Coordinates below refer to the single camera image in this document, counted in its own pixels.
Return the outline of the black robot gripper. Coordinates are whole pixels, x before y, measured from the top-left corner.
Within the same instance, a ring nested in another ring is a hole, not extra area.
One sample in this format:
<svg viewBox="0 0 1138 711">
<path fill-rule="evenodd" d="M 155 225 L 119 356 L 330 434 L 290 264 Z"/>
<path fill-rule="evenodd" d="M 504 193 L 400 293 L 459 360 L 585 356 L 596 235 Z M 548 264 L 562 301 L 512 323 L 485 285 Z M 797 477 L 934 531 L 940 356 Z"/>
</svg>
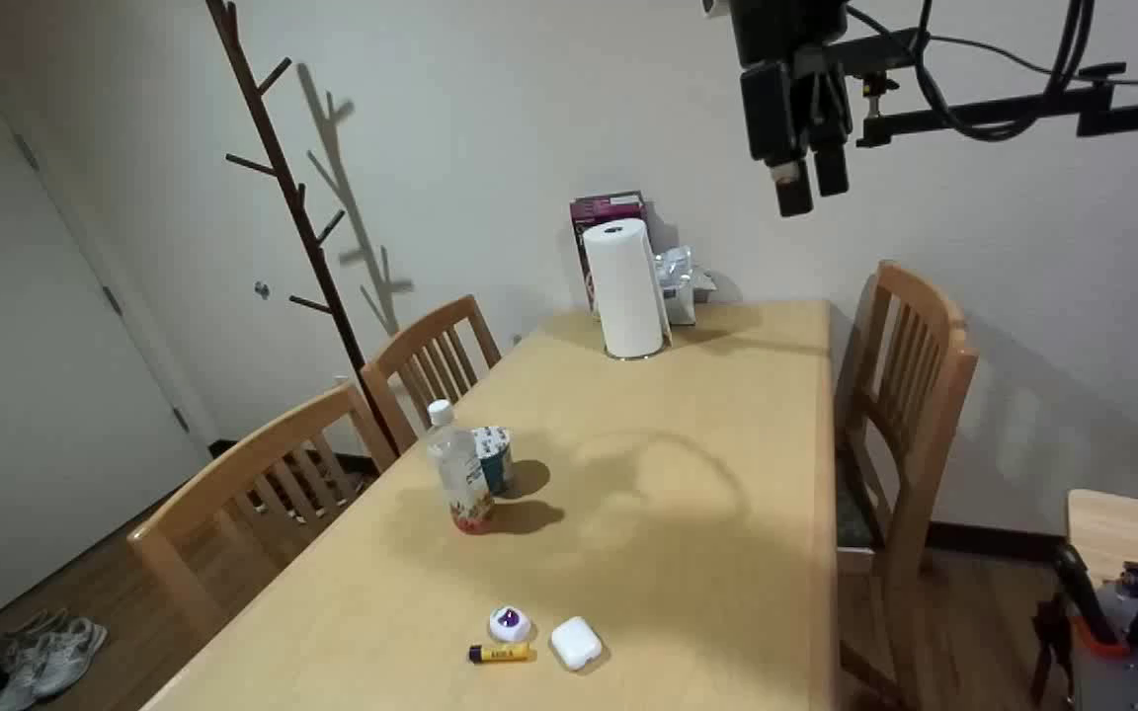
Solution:
<svg viewBox="0 0 1138 711">
<path fill-rule="evenodd" d="M 813 147 L 820 193 L 851 193 L 851 106 L 832 44 L 847 31 L 847 0 L 730 0 L 747 140 L 770 171 L 778 214 L 813 208 L 797 159 Z"/>
</svg>

